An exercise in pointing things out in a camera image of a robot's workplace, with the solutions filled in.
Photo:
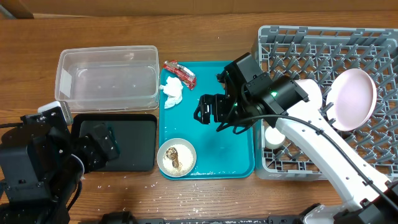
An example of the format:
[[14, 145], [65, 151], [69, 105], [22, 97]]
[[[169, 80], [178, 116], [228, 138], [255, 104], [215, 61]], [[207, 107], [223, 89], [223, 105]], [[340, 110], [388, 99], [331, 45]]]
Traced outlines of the red snack wrapper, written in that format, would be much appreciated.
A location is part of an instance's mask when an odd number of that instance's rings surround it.
[[179, 64], [176, 60], [165, 61], [163, 68], [175, 74], [187, 86], [189, 90], [193, 90], [197, 85], [196, 75], [187, 67]]

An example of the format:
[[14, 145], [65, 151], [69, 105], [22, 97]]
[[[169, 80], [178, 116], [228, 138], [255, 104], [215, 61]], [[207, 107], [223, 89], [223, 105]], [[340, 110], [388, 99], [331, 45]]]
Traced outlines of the small white cup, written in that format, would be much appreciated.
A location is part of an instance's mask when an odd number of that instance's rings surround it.
[[276, 128], [268, 126], [264, 132], [265, 147], [268, 149], [278, 149], [285, 142], [285, 136]]

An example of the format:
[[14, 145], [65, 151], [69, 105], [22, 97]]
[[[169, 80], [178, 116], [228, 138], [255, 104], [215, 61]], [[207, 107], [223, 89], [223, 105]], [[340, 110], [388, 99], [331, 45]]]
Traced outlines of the white tissue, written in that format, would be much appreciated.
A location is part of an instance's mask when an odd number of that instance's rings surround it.
[[166, 79], [166, 85], [161, 85], [159, 89], [167, 95], [167, 100], [164, 103], [165, 109], [169, 109], [178, 105], [183, 99], [183, 85], [180, 79], [177, 77], [168, 77]]

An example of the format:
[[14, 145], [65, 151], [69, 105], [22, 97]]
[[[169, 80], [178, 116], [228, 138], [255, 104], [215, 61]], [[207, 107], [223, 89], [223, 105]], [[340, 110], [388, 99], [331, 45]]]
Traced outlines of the leftover rice and food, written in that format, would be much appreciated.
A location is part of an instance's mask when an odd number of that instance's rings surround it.
[[187, 175], [194, 166], [193, 152], [183, 144], [175, 144], [167, 148], [162, 156], [162, 164], [166, 173], [172, 177]]

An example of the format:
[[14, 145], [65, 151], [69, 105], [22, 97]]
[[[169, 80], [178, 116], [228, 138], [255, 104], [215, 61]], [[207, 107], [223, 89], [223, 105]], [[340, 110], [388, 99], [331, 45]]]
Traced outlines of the grey bowl with rice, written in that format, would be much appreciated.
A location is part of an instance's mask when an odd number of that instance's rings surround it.
[[173, 145], [175, 145], [175, 144], [183, 144], [183, 145], [186, 145], [186, 146], [193, 152], [194, 157], [195, 157], [195, 163], [196, 163], [196, 161], [197, 161], [196, 150], [195, 150], [195, 148], [193, 147], [193, 145], [192, 145], [190, 142], [188, 142], [188, 141], [185, 140], [185, 139], [181, 139], [181, 138], [173, 138], [173, 139], [167, 140], [166, 142], [163, 143], [163, 145], [161, 145], [161, 147], [160, 147], [159, 150], [158, 150], [158, 153], [157, 153], [157, 163], [158, 163], [159, 169], [160, 169], [166, 176], [168, 176], [168, 177], [172, 177], [172, 176], [169, 175], [168, 173], [166, 173], [166, 170], [165, 170], [165, 168], [164, 168], [164, 166], [163, 166], [163, 164], [162, 164], [162, 156], [163, 156], [164, 152], [167, 150], [168, 147], [173, 146]]

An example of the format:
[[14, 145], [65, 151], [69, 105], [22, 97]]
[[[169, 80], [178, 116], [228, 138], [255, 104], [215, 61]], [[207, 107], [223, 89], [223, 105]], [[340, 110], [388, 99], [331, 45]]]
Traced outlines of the pink bowl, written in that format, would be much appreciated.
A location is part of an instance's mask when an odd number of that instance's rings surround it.
[[296, 80], [295, 82], [307, 93], [307, 104], [319, 110], [322, 107], [322, 93], [317, 83], [312, 79]]

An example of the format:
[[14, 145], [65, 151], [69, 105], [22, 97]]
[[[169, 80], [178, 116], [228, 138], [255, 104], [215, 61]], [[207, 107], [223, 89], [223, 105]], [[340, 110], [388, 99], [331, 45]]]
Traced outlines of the pink round plate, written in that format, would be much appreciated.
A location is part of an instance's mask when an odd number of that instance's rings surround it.
[[371, 117], [377, 100], [377, 89], [373, 79], [363, 70], [352, 68], [335, 78], [326, 97], [332, 103], [326, 111], [332, 126], [340, 131], [351, 131], [361, 127]]

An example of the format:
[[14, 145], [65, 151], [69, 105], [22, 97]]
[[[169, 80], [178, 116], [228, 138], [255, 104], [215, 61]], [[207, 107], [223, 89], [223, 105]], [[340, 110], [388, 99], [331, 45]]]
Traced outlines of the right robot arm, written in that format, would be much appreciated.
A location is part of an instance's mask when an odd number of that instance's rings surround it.
[[313, 80], [287, 76], [272, 80], [247, 53], [227, 66], [217, 79], [225, 93], [203, 95], [193, 117], [219, 130], [245, 132], [264, 119], [301, 148], [323, 172], [343, 204], [315, 204], [297, 223], [396, 223], [397, 184], [371, 167], [319, 113], [322, 95]]

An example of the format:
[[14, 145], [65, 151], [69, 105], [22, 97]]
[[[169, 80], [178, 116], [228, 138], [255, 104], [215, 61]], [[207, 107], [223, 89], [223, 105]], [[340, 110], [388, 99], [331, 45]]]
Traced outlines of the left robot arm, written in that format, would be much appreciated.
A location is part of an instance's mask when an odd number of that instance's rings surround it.
[[1, 223], [68, 223], [84, 174], [119, 157], [112, 132], [103, 124], [71, 139], [67, 129], [26, 124], [1, 138]]

